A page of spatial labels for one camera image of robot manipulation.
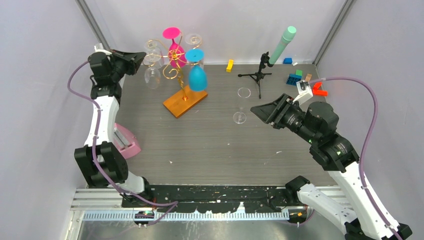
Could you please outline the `clear round wine glass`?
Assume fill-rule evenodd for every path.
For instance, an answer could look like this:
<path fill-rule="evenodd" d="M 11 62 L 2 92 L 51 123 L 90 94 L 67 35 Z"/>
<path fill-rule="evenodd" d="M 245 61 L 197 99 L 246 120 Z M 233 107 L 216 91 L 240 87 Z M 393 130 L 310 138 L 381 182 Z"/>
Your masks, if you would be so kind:
<path fill-rule="evenodd" d="M 161 82 L 161 74 L 159 68 L 161 66 L 161 57 L 154 51 L 149 51 L 143 61 L 143 64 L 147 67 L 144 72 L 144 80 L 146 86 L 150 89 L 157 89 Z"/>

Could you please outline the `clear flute wine glass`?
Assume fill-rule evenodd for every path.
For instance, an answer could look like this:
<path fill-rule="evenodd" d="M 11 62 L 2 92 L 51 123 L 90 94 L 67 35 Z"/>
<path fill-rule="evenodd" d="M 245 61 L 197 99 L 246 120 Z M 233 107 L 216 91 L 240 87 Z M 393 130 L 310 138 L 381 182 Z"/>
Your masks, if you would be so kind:
<path fill-rule="evenodd" d="M 247 120 L 246 107 L 251 96 L 251 90 L 247 87 L 241 87 L 237 90 L 237 107 L 238 110 L 233 114 L 233 121 L 238 124 L 244 124 Z"/>

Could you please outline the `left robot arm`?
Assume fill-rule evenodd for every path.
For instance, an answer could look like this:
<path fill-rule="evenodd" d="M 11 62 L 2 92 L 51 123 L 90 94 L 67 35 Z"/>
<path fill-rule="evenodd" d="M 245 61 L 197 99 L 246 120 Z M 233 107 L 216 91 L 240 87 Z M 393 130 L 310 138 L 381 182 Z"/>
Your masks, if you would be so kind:
<path fill-rule="evenodd" d="M 113 187 L 119 193 L 134 194 L 141 207 L 153 202 L 147 180 L 129 171 L 126 158 L 114 144 L 117 135 L 116 115 L 122 96 L 121 79 L 137 73 L 146 52 L 122 52 L 96 49 L 82 67 L 89 65 L 92 75 L 90 95 L 68 90 L 93 106 L 88 136 L 82 147 L 74 150 L 74 159 L 90 187 Z"/>

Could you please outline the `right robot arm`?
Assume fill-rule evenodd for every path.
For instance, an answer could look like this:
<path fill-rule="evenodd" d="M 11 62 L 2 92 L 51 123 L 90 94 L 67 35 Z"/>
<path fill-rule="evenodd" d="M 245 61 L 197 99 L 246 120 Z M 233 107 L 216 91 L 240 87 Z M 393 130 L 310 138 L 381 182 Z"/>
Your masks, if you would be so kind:
<path fill-rule="evenodd" d="M 360 175 L 360 157 L 353 145 L 337 133 L 338 115 L 326 102 L 312 102 L 306 111 L 287 94 L 253 106 L 251 112 L 274 129 L 289 129 L 309 143 L 312 158 L 339 185 L 350 207 L 345 207 L 298 176 L 285 187 L 291 205 L 303 203 L 329 220 L 347 240 L 405 240 L 411 228 L 395 220 L 378 199 L 368 180 Z"/>

